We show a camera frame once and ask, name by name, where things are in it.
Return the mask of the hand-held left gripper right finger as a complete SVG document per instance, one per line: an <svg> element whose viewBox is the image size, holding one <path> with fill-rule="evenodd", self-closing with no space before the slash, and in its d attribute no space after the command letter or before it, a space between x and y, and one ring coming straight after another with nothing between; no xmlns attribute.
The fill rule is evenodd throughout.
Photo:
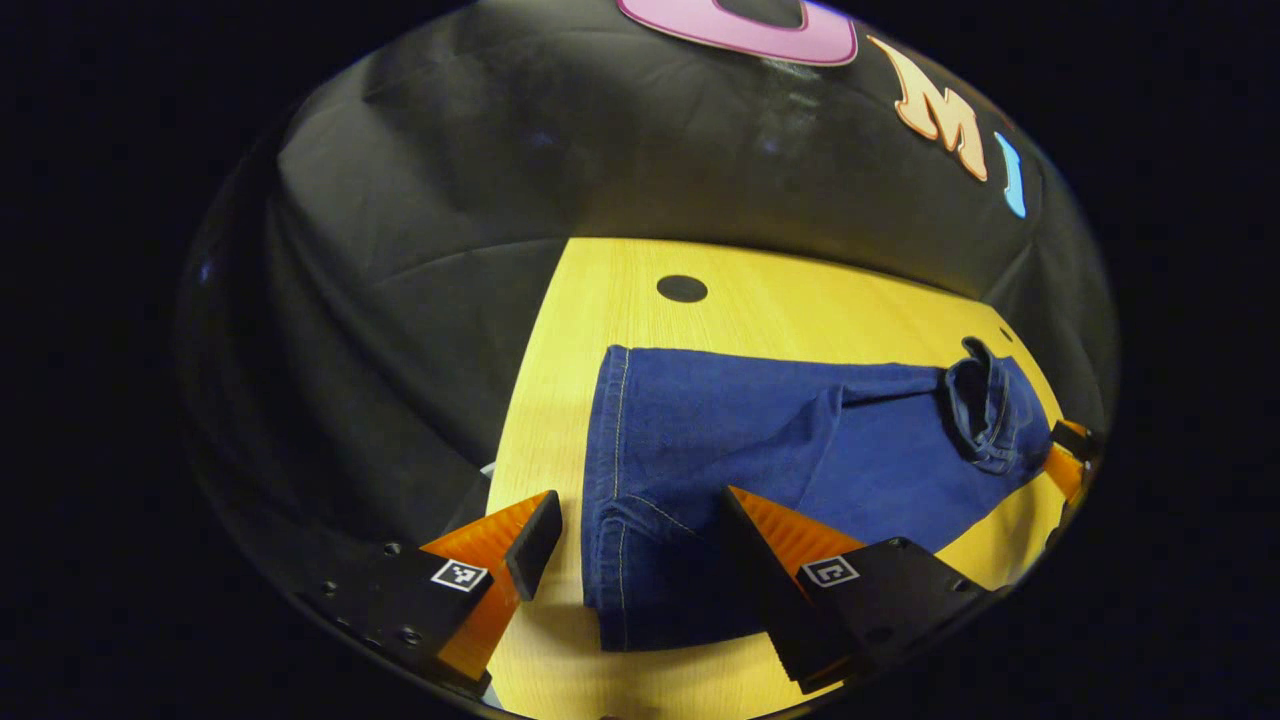
<svg viewBox="0 0 1280 720"><path fill-rule="evenodd" d="M996 601L908 537L868 544L736 486L721 528L731 577L805 694L901 667Z"/></svg>

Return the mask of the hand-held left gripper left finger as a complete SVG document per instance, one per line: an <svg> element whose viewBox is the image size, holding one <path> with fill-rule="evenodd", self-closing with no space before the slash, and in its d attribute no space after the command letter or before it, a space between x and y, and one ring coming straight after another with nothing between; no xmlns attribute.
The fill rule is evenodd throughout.
<svg viewBox="0 0 1280 720"><path fill-rule="evenodd" d="M393 542L323 571L301 601L426 682L483 696L488 665L534 600L563 530L549 489L417 548Z"/></svg>

